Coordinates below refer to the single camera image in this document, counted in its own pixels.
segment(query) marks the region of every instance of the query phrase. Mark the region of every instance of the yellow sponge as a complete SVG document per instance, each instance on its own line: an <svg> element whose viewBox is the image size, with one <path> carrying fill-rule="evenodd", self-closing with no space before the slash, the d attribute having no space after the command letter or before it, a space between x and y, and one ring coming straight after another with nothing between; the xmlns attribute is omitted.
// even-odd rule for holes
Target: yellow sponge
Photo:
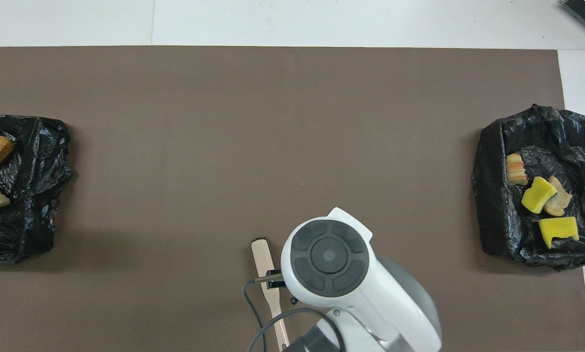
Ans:
<svg viewBox="0 0 585 352"><path fill-rule="evenodd" d="M535 214L540 214L544 203L546 203L546 201L552 196L555 196L556 193L557 190L551 185L551 183L546 182L546 180L540 176L536 176L533 179L531 187L528 190L525 190L525 194L522 196L520 202L525 208L529 209L529 211Z"/></svg>
<svg viewBox="0 0 585 352"><path fill-rule="evenodd" d="M579 230L577 229L577 220L574 216L566 218L542 219L538 221L542 238L546 246L551 248L553 238L572 238L579 240Z"/></svg>

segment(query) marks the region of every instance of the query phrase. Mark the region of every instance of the gray cable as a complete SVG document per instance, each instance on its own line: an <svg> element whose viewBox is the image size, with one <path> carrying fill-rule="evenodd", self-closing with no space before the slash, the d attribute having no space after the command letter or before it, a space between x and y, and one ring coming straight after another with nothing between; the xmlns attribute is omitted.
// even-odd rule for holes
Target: gray cable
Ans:
<svg viewBox="0 0 585 352"><path fill-rule="evenodd" d="M249 348L247 348L247 352L251 352L251 350L255 347L255 344L257 343L257 340L260 338L260 336L265 336L266 330L268 330L268 328L270 328L271 326L275 325L276 322L280 321L281 319L283 319L289 315L296 314L296 313L303 313L303 312L316 314L316 315L320 316L321 318L325 319L326 323L328 323L329 326L333 329L333 332L335 333L335 338L338 339L338 345L340 346L340 351L346 352L346 348L344 346L344 340L342 339L342 335L340 334L340 330L335 325L335 323L332 321L332 319L330 319L328 316L326 316L320 310L316 310L314 308L309 308L309 307L294 308L294 309L288 310L286 312L283 312L283 313L279 314L278 316L275 316L275 318L271 319L271 321L266 323L266 325L257 332L253 341L251 341Z"/></svg>
<svg viewBox="0 0 585 352"><path fill-rule="evenodd" d="M242 287L242 294L243 296L245 296L245 299L247 300L247 303L249 304L249 307L251 307L251 310L254 312L255 315L255 319L257 319L257 323L260 326L260 329L262 328L261 325L261 319L260 319L260 315L257 314L257 309L255 309L255 306L253 304L253 302L251 301L251 299L249 298L248 294L247 294L247 288L251 285L253 285L255 283L255 280L251 280L248 281L247 283L245 283L245 285ZM263 340L263 345L264 345L264 352L266 352L266 334L262 334L261 335L262 340Z"/></svg>

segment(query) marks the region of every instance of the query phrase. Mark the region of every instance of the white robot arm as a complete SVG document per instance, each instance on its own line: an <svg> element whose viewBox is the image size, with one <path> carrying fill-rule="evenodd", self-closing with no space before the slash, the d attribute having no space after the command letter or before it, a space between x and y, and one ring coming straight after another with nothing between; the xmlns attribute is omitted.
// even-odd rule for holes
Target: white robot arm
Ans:
<svg viewBox="0 0 585 352"><path fill-rule="evenodd" d="M301 302L332 308L328 317L349 351L437 352L441 332L433 301L408 272L375 256L371 238L366 226L339 208L302 223L283 246L286 286ZM317 348L317 334L338 346L324 320L301 340ZM301 351L301 345L286 351ZM313 349L305 344L303 350Z"/></svg>

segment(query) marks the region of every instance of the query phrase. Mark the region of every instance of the brown tabletop surface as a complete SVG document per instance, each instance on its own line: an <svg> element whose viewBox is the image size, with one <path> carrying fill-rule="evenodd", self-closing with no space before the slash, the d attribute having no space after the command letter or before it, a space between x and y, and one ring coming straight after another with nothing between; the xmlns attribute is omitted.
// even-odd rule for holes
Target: brown tabletop surface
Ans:
<svg viewBox="0 0 585 352"><path fill-rule="evenodd" d="M433 297L443 351L585 350L581 269L480 249L478 132L532 103L563 108L555 51L1 47L0 114L63 120L76 176L54 249L0 265L0 352L243 351L250 243L277 262L334 206Z"/></svg>

